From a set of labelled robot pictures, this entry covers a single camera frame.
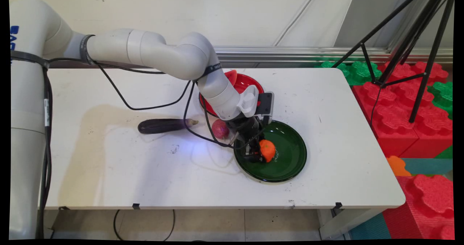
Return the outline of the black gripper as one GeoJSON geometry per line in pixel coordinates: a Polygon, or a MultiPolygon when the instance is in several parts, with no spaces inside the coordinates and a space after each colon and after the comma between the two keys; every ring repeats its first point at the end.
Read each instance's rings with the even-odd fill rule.
{"type": "Polygon", "coordinates": [[[266,158],[260,152],[260,140],[264,138],[264,125],[257,116],[240,117],[229,121],[229,129],[238,136],[232,144],[235,150],[243,149],[242,156],[250,158],[252,163],[266,163],[266,158]]]}

